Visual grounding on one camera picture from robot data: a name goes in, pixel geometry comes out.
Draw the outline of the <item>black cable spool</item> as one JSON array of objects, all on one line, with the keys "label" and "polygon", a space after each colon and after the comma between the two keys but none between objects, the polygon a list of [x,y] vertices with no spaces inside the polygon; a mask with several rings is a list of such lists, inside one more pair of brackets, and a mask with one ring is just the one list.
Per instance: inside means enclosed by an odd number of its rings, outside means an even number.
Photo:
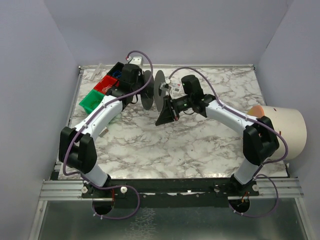
[{"label": "black cable spool", "polygon": [[155,104],[156,110],[161,112],[164,105],[164,97],[166,91],[161,89],[161,86],[166,83],[166,78],[162,70],[157,71],[155,78],[150,70],[143,72],[144,82],[146,83],[149,77],[151,80],[143,91],[140,92],[140,99],[145,110],[150,110]]}]

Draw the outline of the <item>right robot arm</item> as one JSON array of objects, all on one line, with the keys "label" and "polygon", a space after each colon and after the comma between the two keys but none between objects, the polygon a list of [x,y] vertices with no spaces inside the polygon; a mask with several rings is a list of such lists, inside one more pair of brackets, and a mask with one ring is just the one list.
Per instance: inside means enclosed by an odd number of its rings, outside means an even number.
[{"label": "right robot arm", "polygon": [[242,134],[244,161],[232,175],[235,186],[248,184],[258,172],[263,162],[280,147],[272,121],[266,117],[245,116],[238,110],[222,106],[212,94],[205,94],[195,75],[181,79],[185,95],[173,99],[163,98],[163,107],[156,120],[156,126],[179,120],[180,112],[192,109],[205,118],[216,120],[238,134]]}]

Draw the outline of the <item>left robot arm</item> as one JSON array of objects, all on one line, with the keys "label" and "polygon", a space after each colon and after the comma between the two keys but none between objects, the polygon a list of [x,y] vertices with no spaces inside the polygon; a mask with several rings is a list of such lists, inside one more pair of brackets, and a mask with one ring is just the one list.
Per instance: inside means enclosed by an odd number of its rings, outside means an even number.
[{"label": "left robot arm", "polygon": [[110,121],[130,104],[133,97],[145,91],[153,79],[153,70],[126,63],[122,65],[120,78],[112,83],[100,104],[78,125],[64,127],[60,132],[58,160],[66,167],[75,169],[86,181],[96,188],[108,188],[111,177],[98,164],[95,141]]}]

